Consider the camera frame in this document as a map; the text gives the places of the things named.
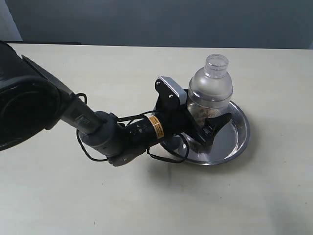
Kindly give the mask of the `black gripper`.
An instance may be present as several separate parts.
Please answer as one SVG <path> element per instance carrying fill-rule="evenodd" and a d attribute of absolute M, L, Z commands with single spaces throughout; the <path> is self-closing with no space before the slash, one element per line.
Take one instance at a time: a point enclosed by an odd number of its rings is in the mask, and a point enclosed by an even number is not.
<path fill-rule="evenodd" d="M 154 116 L 159 120 L 163 141 L 185 133 L 203 146 L 211 146 L 218 132 L 230 122 L 232 114 L 225 113 L 218 117 L 206 117 L 199 125 L 186 106 L 176 109 L 161 110 Z"/>

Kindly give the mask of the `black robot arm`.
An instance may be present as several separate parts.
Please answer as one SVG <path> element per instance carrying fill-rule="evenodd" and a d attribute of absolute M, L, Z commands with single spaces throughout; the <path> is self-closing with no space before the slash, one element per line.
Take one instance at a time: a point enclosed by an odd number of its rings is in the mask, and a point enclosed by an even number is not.
<path fill-rule="evenodd" d="M 113 166 L 122 166 L 150 147 L 179 136 L 211 146 L 231 114 L 207 118 L 199 126 L 187 109 L 187 91 L 170 77 L 155 82 L 156 107 L 117 117 L 93 111 L 84 93 L 74 93 L 54 75 L 6 42 L 0 44 L 0 148 L 6 150 L 62 120 L 76 129 L 82 148 L 89 146 Z"/>

